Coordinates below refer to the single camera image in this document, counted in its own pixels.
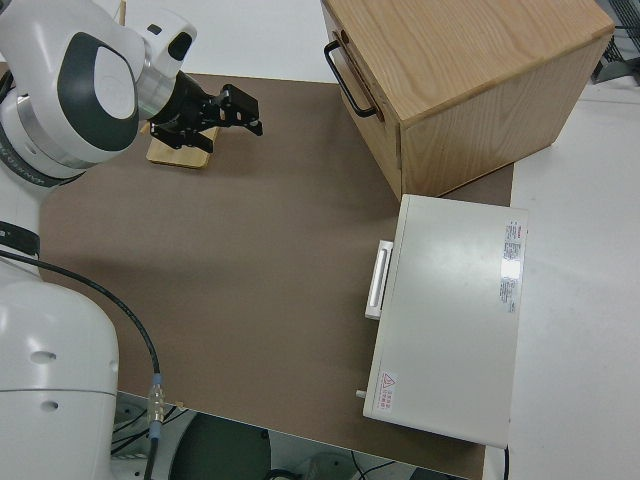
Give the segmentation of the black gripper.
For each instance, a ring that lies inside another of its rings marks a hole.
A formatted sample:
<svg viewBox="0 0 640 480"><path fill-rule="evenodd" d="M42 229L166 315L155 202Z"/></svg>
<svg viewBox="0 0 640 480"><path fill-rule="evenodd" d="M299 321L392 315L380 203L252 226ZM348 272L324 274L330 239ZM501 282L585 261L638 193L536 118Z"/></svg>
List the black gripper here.
<svg viewBox="0 0 640 480"><path fill-rule="evenodd" d="M241 126L256 136L263 134L258 101L243 90L225 84L218 95L218 106L213 95L206 93L191 76L179 72L169 100L149 119L150 134L175 150L187 146L204 152L213 151L213 141L193 131Z"/></svg>

